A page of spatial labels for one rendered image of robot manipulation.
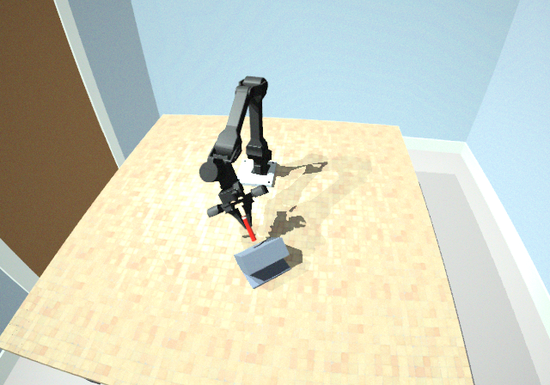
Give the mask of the grey-blue square panel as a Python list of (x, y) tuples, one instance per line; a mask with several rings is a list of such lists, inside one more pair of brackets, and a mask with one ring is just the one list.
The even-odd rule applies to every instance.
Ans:
[(290, 255), (282, 237), (269, 237), (234, 254), (237, 265), (253, 289), (291, 268), (284, 257)]

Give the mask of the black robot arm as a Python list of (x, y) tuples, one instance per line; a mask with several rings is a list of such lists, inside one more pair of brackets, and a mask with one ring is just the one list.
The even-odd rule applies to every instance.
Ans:
[[(246, 145), (248, 159), (253, 159), (252, 174), (267, 175), (272, 159), (272, 151), (263, 137), (262, 100), (266, 95), (268, 82), (264, 77), (246, 76), (235, 88), (235, 99), (229, 113), (225, 129), (218, 135), (217, 141), (207, 156), (207, 162), (199, 167), (199, 177), (210, 183), (222, 182), (236, 176), (231, 163), (234, 163), (242, 152), (241, 129), (248, 110), (250, 140)], [(249, 106), (249, 107), (248, 107)], [(240, 181), (223, 188), (218, 194), (223, 205), (238, 199), (244, 194)]]

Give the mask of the red peg with white band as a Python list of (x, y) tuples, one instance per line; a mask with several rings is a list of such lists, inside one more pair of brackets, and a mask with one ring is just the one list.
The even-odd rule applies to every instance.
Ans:
[(247, 228), (247, 232), (249, 233), (251, 240), (252, 240), (252, 241), (255, 241), (255, 240), (256, 240), (256, 237), (255, 237), (255, 235), (254, 235), (253, 230), (252, 230), (252, 229), (249, 227), (249, 225), (248, 225), (248, 220), (247, 220), (247, 218), (246, 218), (246, 215), (243, 216), (243, 217), (241, 217), (241, 219), (242, 219), (242, 221), (244, 222), (245, 227)]

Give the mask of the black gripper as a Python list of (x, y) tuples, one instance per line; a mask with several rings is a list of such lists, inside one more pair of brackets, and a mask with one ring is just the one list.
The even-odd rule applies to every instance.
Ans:
[[(220, 188), (223, 189), (224, 187), (231, 185), (232, 180), (239, 181), (237, 176), (230, 177), (220, 182)], [(242, 195), (239, 195), (238, 198), (242, 197), (242, 199), (237, 199), (233, 203), (228, 202), (226, 203), (226, 205), (220, 204), (220, 205), (215, 205), (211, 208), (207, 208), (206, 210), (207, 216), (214, 217), (215, 215), (226, 212), (225, 213), (226, 215), (230, 214), (244, 229), (246, 229), (245, 224), (241, 219), (241, 213), (239, 209), (235, 208), (235, 205), (243, 203), (241, 207), (245, 212), (249, 227), (252, 228), (252, 203), (254, 202), (253, 197), (257, 198), (266, 193), (269, 193), (269, 192), (265, 185), (257, 186), (251, 189), (249, 193), (247, 194), (244, 193)]]

